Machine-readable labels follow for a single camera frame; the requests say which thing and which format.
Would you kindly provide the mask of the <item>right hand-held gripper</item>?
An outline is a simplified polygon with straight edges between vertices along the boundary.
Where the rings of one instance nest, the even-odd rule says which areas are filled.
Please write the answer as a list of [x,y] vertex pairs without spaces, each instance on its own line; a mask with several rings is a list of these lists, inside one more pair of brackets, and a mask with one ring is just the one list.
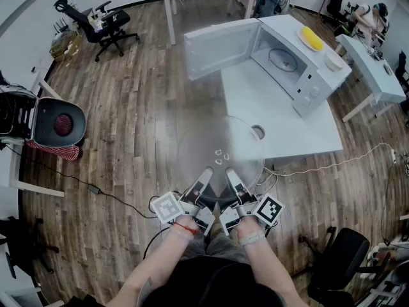
[[245,216],[255,216],[262,230],[268,233],[278,224],[284,205],[269,194],[261,198],[251,194],[233,168],[226,170],[226,176],[238,201],[224,209],[219,217],[224,233],[229,235],[229,231],[240,224]]

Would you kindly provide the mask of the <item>clear glass plate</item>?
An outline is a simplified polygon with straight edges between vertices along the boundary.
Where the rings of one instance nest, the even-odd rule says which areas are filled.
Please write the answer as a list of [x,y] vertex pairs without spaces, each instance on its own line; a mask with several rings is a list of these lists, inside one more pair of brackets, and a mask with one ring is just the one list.
[[265,163],[262,143],[253,128],[244,121],[222,116],[209,118],[189,129],[178,143],[177,161],[180,181],[190,187],[202,172],[213,174],[201,199],[206,202],[234,201],[226,171],[231,168],[248,189],[253,189]]

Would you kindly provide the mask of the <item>person's right forearm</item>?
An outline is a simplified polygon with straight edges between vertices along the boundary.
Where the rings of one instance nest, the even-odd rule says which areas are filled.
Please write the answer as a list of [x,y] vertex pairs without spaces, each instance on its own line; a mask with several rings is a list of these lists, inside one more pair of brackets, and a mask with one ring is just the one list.
[[[245,216],[236,228],[238,240],[259,230],[256,217]],[[243,248],[257,286],[257,292],[251,294],[253,307],[308,307],[266,238]]]

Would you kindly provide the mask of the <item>beige wristwatch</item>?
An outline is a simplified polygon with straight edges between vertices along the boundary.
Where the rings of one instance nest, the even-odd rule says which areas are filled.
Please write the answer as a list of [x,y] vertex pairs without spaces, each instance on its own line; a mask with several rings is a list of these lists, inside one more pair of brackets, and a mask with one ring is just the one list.
[[240,238],[240,239],[238,240],[238,243],[239,243],[241,246],[246,246],[246,245],[249,245],[249,244],[253,244],[253,243],[255,243],[255,242],[258,242],[259,240],[264,239],[264,238],[265,238],[265,233],[264,233],[264,231],[263,231],[263,230],[259,230],[259,231],[256,231],[256,232],[252,232],[252,233],[248,234],[248,235],[245,236],[245,237]]

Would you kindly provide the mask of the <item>person's grey trousers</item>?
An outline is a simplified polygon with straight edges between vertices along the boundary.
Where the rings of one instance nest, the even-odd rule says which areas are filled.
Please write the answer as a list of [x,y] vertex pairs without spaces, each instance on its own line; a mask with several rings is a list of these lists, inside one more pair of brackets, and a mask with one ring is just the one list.
[[201,231],[194,235],[180,260],[184,261],[203,256],[249,264],[244,248],[235,240],[225,235],[218,219],[212,225],[208,236],[204,236]]

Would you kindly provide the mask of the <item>person's black shirt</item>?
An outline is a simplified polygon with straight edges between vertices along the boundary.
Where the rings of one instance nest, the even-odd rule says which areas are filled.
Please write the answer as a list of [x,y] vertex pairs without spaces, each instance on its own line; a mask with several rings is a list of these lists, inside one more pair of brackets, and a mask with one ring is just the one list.
[[168,281],[150,281],[138,297],[111,307],[286,307],[272,289],[256,283],[250,265],[201,256],[179,262]]

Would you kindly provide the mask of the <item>white microwave oven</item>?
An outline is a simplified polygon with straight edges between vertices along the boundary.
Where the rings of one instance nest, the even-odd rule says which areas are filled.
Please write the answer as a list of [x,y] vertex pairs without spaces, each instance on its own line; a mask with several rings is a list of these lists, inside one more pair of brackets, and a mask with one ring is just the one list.
[[199,29],[184,35],[187,73],[191,80],[241,63],[257,63],[286,91],[293,108],[309,116],[338,89],[351,73],[334,72],[325,53],[335,52],[323,41],[322,51],[304,45],[297,32],[304,25],[291,15],[243,19]]

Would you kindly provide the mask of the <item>black office chair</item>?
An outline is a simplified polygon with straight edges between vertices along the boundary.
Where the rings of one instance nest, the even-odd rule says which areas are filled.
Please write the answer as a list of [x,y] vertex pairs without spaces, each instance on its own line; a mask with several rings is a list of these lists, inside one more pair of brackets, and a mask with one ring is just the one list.
[[327,5],[327,12],[333,16],[335,20],[341,23],[347,22],[347,18],[340,13],[343,0],[330,0]]
[[13,216],[0,219],[0,235],[3,236],[0,239],[0,245],[6,244],[8,246],[8,252],[5,255],[13,279],[17,278],[15,266],[31,278],[34,278],[34,260],[39,260],[49,274],[54,273],[54,269],[47,265],[42,251],[47,249],[59,253],[59,248],[40,243],[38,240],[38,227],[40,224],[43,224],[43,219],[36,218],[33,229],[29,230],[25,222]]
[[349,228],[331,226],[327,229],[330,238],[324,251],[318,251],[306,236],[299,236],[299,243],[306,243],[315,256],[310,267],[300,271],[311,271],[307,287],[308,296],[323,307],[355,307],[353,297],[344,289],[359,271],[369,249],[369,241],[360,233]]
[[100,55],[111,45],[114,45],[117,48],[121,57],[124,56],[123,49],[118,44],[120,40],[132,37],[134,37],[136,41],[140,40],[137,33],[127,34],[122,28],[131,20],[128,13],[122,8],[117,8],[110,12],[105,10],[105,7],[110,3],[111,1],[107,1],[95,8],[96,11],[103,13],[102,17],[98,18],[100,26],[93,26],[84,13],[79,12],[73,6],[68,4],[68,0],[57,0],[54,3],[54,7],[58,12],[64,13],[79,25],[84,31],[89,43],[98,43],[101,46],[100,51],[95,56],[96,62],[100,61]]

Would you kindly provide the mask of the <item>red checkered cloth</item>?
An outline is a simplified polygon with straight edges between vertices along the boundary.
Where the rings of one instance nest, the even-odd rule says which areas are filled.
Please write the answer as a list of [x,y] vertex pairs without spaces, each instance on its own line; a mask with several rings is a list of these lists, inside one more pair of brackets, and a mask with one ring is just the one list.
[[80,155],[80,148],[75,145],[66,146],[66,147],[49,147],[49,146],[38,145],[33,140],[28,141],[26,144],[27,146],[31,148],[36,148],[41,151],[57,155],[58,157],[61,157],[68,161],[75,161],[79,158],[79,155]]

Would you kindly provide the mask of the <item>white bowl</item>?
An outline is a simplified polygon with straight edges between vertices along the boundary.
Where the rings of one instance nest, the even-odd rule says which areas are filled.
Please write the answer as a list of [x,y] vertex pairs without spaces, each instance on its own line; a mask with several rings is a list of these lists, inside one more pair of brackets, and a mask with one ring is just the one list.
[[344,68],[343,59],[335,52],[326,52],[324,62],[326,66],[334,72],[340,71]]

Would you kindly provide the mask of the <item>grey seat chair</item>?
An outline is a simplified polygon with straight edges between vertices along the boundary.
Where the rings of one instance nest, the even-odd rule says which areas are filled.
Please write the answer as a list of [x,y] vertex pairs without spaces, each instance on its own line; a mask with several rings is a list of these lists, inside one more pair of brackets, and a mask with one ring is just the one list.
[[33,120],[32,140],[40,146],[61,148],[76,145],[86,131],[83,110],[56,98],[40,98]]

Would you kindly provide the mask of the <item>cardboard box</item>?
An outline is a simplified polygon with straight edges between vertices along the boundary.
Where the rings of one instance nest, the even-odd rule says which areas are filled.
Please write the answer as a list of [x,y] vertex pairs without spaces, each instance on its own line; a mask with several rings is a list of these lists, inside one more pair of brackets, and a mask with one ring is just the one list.
[[56,63],[72,57],[73,53],[79,48],[81,35],[76,31],[67,30],[58,33],[52,39],[50,46],[50,55]]

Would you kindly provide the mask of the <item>black crate rack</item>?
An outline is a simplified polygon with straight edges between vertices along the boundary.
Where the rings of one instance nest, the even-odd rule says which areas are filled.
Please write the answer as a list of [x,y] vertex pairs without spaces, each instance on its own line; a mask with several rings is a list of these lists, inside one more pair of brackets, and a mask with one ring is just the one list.
[[37,102],[22,86],[0,85],[0,137],[31,139]]

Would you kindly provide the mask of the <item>white frame table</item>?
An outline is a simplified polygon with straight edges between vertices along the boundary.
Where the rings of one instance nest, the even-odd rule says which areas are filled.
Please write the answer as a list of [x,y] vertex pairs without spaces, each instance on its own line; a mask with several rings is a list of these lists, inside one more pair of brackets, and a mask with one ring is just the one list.
[[[0,80],[0,85],[22,86],[33,92],[38,99],[37,91],[41,89],[50,90],[48,84],[43,80],[39,72],[29,76],[23,84],[7,84],[5,79]],[[48,194],[56,197],[64,197],[63,191],[57,191],[46,187],[29,184],[20,179],[20,162],[22,148],[31,139],[0,137],[0,219],[8,216],[19,216],[19,193],[29,191],[38,194]]]

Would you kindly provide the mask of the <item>white metal frame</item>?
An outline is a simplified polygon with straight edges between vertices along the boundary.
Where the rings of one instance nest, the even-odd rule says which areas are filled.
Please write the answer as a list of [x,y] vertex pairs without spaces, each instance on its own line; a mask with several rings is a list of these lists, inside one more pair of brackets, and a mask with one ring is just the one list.
[[409,240],[375,246],[367,265],[378,273],[356,307],[409,307]]

